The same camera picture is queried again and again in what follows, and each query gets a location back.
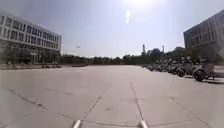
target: pavement seam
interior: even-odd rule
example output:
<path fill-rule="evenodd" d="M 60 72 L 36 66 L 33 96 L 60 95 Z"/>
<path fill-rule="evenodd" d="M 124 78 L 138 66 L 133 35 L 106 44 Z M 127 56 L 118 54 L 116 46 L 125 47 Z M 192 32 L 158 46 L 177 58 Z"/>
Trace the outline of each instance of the pavement seam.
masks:
<path fill-rule="evenodd" d="M 42 104 L 39 104 L 39 103 L 37 103 L 37 102 L 35 102 L 35 101 L 28 100 L 27 98 L 21 96 L 20 94 L 18 94 L 16 91 L 14 91 L 14 90 L 12 90 L 12 89 L 9 89 L 9 88 L 5 88 L 5 89 L 8 90 L 9 92 L 11 92 L 12 94 L 18 96 L 18 97 L 19 97 L 20 99 L 22 99 L 23 101 L 26 101 L 26 102 L 28 102 L 28 103 L 30 103 L 30 104 L 33 104 L 33 105 L 35 105 L 35 106 L 38 106 L 38 107 L 40 107 L 40 108 L 43 108 L 43 109 L 46 109 L 46 110 L 47 110 L 47 108 L 44 107 Z"/>
<path fill-rule="evenodd" d="M 27 118 L 27 117 L 33 115 L 34 113 L 36 113 L 36 112 L 31 112 L 31 113 L 29 113 L 29 114 L 27 114 L 27 115 L 24 115 L 23 117 L 20 117 L 20 118 L 18 118 L 18 119 L 15 119 L 14 121 L 11 121 L 11 122 L 9 122 L 8 124 L 5 124 L 5 125 L 3 125 L 3 126 L 0 127 L 0 128 L 5 128 L 5 127 L 8 127 L 8 126 L 10 126 L 10 125 L 12 125 L 12 124 L 15 124 L 15 123 L 19 122 L 20 120 L 23 120 L 23 119 L 25 119 L 25 118 Z"/>
<path fill-rule="evenodd" d="M 180 124 L 180 123 L 189 122 L 189 121 L 192 121 L 192 120 L 195 120 L 195 119 L 197 119 L 197 118 L 195 117 L 195 118 L 192 118 L 192 119 L 189 119 L 189 120 L 183 120 L 183 121 L 172 122 L 172 123 L 164 123 L 164 124 L 149 125 L 149 127 L 156 127 L 156 126 L 166 126 L 166 125 Z"/>
<path fill-rule="evenodd" d="M 196 119 L 200 120 L 203 124 L 205 124 L 205 125 L 208 126 L 209 128 L 212 128 L 208 123 L 206 123 L 206 122 L 203 121 L 201 118 L 199 118 L 198 116 L 196 116 L 193 112 L 191 112 L 189 109 L 187 109 L 184 105 L 182 105 L 180 102 L 178 102 L 175 98 L 170 97 L 170 99 L 172 99 L 172 100 L 175 101 L 179 106 L 181 106 L 183 109 L 185 109 L 186 111 L 188 111 L 189 113 L 191 113 Z"/>
<path fill-rule="evenodd" d="M 89 109 L 89 111 L 86 113 L 86 115 L 84 116 L 84 119 L 89 115 L 89 113 L 93 110 L 93 108 L 96 106 L 96 104 L 99 102 L 99 100 L 101 99 L 101 97 L 99 97 L 96 102 L 93 104 L 93 106 Z"/>
<path fill-rule="evenodd" d="M 98 125 L 104 125 L 104 126 L 113 126 L 113 127 L 130 127 L 130 128 L 136 128 L 136 126 L 128 126 L 128 125 L 116 125 L 116 124 L 105 124 L 105 123 L 99 123 L 99 122 L 92 122 L 87 120 L 82 120 L 86 123 L 92 123 L 92 124 L 98 124 Z"/>
<path fill-rule="evenodd" d="M 133 93 L 134 93 L 134 95 L 135 95 L 135 102 L 136 102 L 136 104 L 137 104 L 137 106 L 138 106 L 138 110 L 139 110 L 141 119 L 143 120 L 142 111 L 141 111 L 141 109 L 140 109 L 140 105 L 139 105 L 139 103 L 138 103 L 138 99 L 137 99 L 137 96 L 136 96 L 136 94 L 135 94 L 135 90 L 134 90 L 134 87 L 133 87 L 132 82 L 130 82 L 130 86 L 131 86 L 131 89 L 132 89 L 132 91 L 133 91 Z"/>

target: scooter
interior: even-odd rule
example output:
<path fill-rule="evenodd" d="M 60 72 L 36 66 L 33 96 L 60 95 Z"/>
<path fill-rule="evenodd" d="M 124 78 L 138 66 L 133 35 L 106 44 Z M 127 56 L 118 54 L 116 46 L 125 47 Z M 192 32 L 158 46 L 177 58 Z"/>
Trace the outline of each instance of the scooter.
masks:
<path fill-rule="evenodd" d="M 212 77 L 213 80 L 215 80 L 214 64 L 208 63 L 205 60 L 202 60 L 201 62 L 201 67 L 194 71 L 194 78 L 200 82 L 204 79 L 208 80 L 209 77 Z"/>

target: building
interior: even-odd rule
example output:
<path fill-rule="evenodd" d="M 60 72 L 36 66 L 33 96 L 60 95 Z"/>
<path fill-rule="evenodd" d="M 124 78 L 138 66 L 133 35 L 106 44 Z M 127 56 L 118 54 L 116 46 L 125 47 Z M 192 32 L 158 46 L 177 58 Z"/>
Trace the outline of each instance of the building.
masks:
<path fill-rule="evenodd" d="M 0 53 L 7 46 L 28 51 L 38 63 L 44 53 L 60 52 L 61 35 L 0 10 Z"/>
<path fill-rule="evenodd" d="M 224 48 L 224 10 L 184 32 L 185 47 L 215 59 Z"/>

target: pavement tile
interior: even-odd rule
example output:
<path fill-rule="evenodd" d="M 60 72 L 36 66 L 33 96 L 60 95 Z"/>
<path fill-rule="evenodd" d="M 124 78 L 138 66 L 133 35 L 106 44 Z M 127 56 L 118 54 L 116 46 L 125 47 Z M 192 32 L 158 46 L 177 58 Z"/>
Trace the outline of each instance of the pavement tile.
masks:
<path fill-rule="evenodd" d="M 175 101 L 165 98 L 157 100 L 138 100 L 143 119 L 149 125 L 175 123 L 194 117 Z"/>
<path fill-rule="evenodd" d="M 134 100 L 101 99 L 85 120 L 103 124 L 137 126 L 141 118 Z"/>
<path fill-rule="evenodd" d="M 39 111 L 6 128 L 71 128 L 73 121 L 49 111 Z"/>
<path fill-rule="evenodd" d="M 224 88 L 214 88 L 207 94 L 176 100 L 212 128 L 222 128 L 224 125 L 223 97 Z"/>
<path fill-rule="evenodd" d="M 39 103 L 50 111 L 78 120 L 84 118 L 96 101 L 96 98 L 88 96 L 66 95 L 48 91 L 41 96 Z"/>
<path fill-rule="evenodd" d="M 161 126 L 151 126 L 150 128 L 209 128 L 207 125 L 199 121 L 198 119 L 194 119 L 191 121 L 169 124 L 169 125 L 161 125 Z"/>
<path fill-rule="evenodd" d="M 137 127 L 110 126 L 110 125 L 83 122 L 81 128 L 137 128 Z"/>
<path fill-rule="evenodd" d="M 135 99 L 133 90 L 128 82 L 111 86 L 103 93 L 106 99 Z"/>
<path fill-rule="evenodd" d="M 12 92 L 0 88 L 0 127 L 27 116 L 39 108 Z"/>

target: tree line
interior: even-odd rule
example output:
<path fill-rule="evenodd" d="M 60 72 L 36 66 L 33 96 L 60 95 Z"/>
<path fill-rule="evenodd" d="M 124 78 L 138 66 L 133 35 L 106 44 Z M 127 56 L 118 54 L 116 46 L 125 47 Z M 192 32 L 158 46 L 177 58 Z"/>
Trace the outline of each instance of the tree line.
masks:
<path fill-rule="evenodd" d="M 86 65 L 138 65 L 138 64 L 151 64 L 158 60 L 172 59 L 175 61 L 181 61 L 181 57 L 190 56 L 193 62 L 199 63 L 200 57 L 197 50 L 189 50 L 183 47 L 176 47 L 169 52 L 162 52 L 158 48 L 154 48 L 147 53 L 141 55 L 124 55 L 122 58 L 109 58 L 109 57 L 80 57 L 74 55 L 64 54 L 59 52 L 45 51 L 41 52 L 39 56 L 39 63 L 52 63 L 58 62 L 62 64 L 86 64 Z M 31 55 L 27 49 L 17 49 L 6 47 L 2 54 L 0 54 L 1 61 L 12 63 L 30 63 Z"/>
<path fill-rule="evenodd" d="M 193 62 L 199 63 L 200 57 L 196 50 L 189 50 L 183 47 L 176 47 L 173 51 L 162 52 L 160 49 L 155 48 L 147 53 L 141 55 L 124 55 L 122 58 L 108 58 L 108 57 L 93 57 L 85 58 L 73 55 L 62 55 L 63 64 L 93 64 L 93 65 L 138 65 L 138 64 L 151 64 L 158 60 L 172 59 L 175 61 L 181 61 L 181 57 L 190 56 Z"/>

